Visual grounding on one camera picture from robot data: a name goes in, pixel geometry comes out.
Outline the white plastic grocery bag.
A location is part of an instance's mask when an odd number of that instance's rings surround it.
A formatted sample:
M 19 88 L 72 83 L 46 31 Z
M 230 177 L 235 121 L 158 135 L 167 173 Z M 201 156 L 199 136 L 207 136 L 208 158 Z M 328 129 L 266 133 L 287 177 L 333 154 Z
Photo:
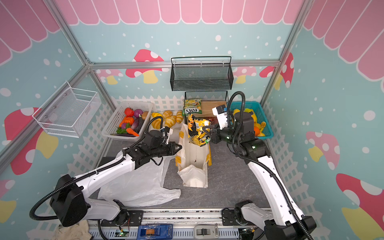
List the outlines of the white plastic grocery bag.
M 151 207 L 165 204 L 181 196 L 181 190 L 164 188 L 165 176 L 171 157 L 157 166 L 149 162 L 137 170 L 126 173 L 102 186 L 99 200 L 118 200 L 126 207 Z

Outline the cream canvas tote bag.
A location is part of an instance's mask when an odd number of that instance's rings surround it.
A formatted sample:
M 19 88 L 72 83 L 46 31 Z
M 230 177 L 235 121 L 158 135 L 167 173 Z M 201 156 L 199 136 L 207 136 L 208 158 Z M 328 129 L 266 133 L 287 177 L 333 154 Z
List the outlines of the cream canvas tote bag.
M 179 145 L 182 149 L 177 152 L 175 162 L 178 175 L 183 186 L 192 188 L 208 187 L 208 166 L 212 164 L 210 145 L 199 147 L 189 141 L 188 126 L 181 125 Z

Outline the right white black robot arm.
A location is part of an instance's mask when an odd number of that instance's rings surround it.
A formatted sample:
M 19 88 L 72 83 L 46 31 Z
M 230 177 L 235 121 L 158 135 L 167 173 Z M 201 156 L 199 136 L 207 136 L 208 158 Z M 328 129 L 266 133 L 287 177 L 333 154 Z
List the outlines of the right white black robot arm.
M 233 212 L 239 225 L 252 224 L 263 230 L 268 240 L 311 240 L 317 227 L 313 217 L 306 216 L 290 196 L 274 165 L 266 143 L 256 137 L 254 119 L 245 112 L 246 97 L 235 92 L 227 107 L 213 109 L 219 123 L 203 127 L 203 131 L 216 144 L 226 142 L 235 157 L 245 161 L 259 181 L 271 211 L 267 212 L 250 200 L 237 203 Z

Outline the yellow black snack bag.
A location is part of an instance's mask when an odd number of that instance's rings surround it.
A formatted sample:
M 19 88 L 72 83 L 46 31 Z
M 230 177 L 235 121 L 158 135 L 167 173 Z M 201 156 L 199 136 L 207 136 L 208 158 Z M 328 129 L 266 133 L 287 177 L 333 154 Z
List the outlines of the yellow black snack bag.
M 204 132 L 203 127 L 209 126 L 211 122 L 206 119 L 196 118 L 193 114 L 188 115 L 188 138 L 190 143 L 199 147 L 205 146 L 210 137 Z

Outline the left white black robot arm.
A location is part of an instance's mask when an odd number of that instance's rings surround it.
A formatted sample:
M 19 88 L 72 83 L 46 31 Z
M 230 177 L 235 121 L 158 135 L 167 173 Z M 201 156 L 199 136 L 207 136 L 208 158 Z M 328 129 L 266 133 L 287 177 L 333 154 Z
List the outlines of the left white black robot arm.
M 110 221 L 123 226 L 131 219 L 127 207 L 119 200 L 91 199 L 91 195 L 114 179 L 135 171 L 149 162 L 161 165 L 165 157 L 175 156 L 183 147 L 170 141 L 172 129 L 159 131 L 146 129 L 131 146 L 109 163 L 85 174 L 62 176 L 55 189 L 42 197 L 30 210 L 29 217 L 35 221 L 59 220 L 62 226 L 70 227 L 83 220 Z

